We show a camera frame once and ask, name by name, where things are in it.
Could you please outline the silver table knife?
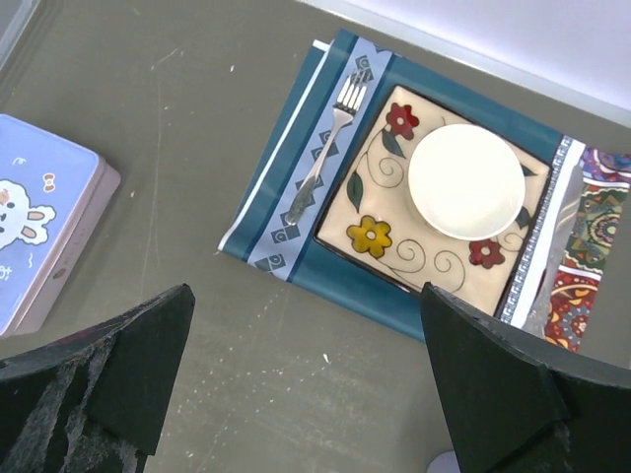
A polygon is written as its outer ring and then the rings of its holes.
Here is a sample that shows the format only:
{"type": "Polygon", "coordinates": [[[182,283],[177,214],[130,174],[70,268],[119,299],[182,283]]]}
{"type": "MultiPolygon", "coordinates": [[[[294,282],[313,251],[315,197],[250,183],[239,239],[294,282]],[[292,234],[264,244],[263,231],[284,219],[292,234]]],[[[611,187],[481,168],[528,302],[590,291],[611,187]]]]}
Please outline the silver table knife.
{"type": "Polygon", "coordinates": [[[575,226],[583,185],[583,170],[579,165],[576,165],[570,174],[568,187],[561,201],[559,214],[553,227],[552,239],[540,286],[523,326],[525,332],[541,339],[545,338],[544,329],[548,320],[551,292],[556,274],[563,260],[566,244],[575,226]]]}

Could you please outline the blue patterned placemat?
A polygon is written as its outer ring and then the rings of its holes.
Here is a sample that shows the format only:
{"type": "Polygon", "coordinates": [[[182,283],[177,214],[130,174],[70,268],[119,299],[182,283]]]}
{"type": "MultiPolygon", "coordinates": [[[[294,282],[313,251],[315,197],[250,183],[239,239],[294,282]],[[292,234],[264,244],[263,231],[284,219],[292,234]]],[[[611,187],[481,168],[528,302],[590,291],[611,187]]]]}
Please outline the blue patterned placemat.
{"type": "Polygon", "coordinates": [[[361,268],[316,242],[316,214],[359,146],[357,133],[386,90],[402,85],[532,152],[559,174],[570,142],[561,134],[496,101],[345,30],[332,43],[311,46],[245,192],[238,214],[219,250],[355,311],[414,339],[423,340],[416,292],[361,268]],[[333,96],[354,71],[365,72],[367,98],[349,130],[336,138],[326,171],[304,219],[285,221],[286,210],[321,152],[332,123],[333,96]]]}

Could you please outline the silver fork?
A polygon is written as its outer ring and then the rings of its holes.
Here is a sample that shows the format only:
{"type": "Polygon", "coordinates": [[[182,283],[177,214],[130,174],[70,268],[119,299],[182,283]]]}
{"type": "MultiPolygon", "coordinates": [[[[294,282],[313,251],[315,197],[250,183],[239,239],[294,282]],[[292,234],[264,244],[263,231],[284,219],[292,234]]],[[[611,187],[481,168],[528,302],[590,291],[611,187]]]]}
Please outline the silver fork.
{"type": "Polygon", "coordinates": [[[339,131],[351,124],[358,113],[367,91],[368,71],[356,71],[347,77],[335,104],[332,107],[333,122],[321,152],[303,180],[286,215],[286,223],[296,226],[311,201],[320,178],[324,162],[339,131]]]}

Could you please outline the cream ceramic bowl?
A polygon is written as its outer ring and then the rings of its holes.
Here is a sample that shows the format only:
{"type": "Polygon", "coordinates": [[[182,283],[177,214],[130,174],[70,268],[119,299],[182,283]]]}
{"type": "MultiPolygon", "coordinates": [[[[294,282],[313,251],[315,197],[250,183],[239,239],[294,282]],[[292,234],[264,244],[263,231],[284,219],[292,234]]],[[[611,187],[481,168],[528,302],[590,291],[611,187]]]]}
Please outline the cream ceramic bowl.
{"type": "Polygon", "coordinates": [[[409,159],[412,203],[438,232],[482,240],[506,230],[520,213],[526,183],[516,152],[494,133],[451,124],[421,139],[409,159]]]}

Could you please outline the white cookie box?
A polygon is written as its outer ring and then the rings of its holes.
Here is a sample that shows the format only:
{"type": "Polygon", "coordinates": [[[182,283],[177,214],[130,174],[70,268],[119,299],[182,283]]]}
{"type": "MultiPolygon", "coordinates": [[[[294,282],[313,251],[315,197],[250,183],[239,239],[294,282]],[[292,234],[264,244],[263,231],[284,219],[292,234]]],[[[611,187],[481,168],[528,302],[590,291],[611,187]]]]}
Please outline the white cookie box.
{"type": "Polygon", "coordinates": [[[61,254],[45,285],[16,330],[7,336],[1,334],[3,337],[34,333],[44,324],[109,200],[120,184],[119,173],[103,158],[101,159],[103,170],[97,176],[96,182],[90,186],[88,194],[82,198],[76,216],[71,219],[69,228],[64,233],[65,240],[61,254]]]}

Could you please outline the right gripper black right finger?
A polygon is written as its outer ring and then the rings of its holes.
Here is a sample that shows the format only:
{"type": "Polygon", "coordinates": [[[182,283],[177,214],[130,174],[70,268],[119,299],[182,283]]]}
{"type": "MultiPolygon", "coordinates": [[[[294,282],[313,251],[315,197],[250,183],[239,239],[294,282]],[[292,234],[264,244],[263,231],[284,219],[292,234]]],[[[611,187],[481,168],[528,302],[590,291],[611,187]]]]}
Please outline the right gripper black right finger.
{"type": "Polygon", "coordinates": [[[426,284],[425,343],[462,472],[627,472],[630,371],[426,284]]]}

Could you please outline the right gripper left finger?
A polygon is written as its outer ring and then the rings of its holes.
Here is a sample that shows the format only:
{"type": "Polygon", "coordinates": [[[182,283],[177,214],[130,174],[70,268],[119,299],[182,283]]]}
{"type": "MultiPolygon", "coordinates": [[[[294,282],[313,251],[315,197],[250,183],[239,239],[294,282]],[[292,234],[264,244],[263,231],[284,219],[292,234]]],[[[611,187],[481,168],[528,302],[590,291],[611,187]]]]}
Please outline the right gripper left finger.
{"type": "Polygon", "coordinates": [[[172,287],[1,362],[4,472],[141,472],[155,454],[195,296],[172,287]]]}

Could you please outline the purple cup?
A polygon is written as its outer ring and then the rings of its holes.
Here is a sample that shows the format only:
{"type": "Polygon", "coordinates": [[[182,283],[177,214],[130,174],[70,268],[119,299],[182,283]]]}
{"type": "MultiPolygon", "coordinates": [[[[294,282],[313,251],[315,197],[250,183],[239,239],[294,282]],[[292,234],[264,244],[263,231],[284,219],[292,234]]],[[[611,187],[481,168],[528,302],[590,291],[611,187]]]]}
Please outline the purple cup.
{"type": "Polygon", "coordinates": [[[453,450],[445,451],[434,458],[428,465],[427,473],[459,473],[459,465],[456,453],[453,450]]]}

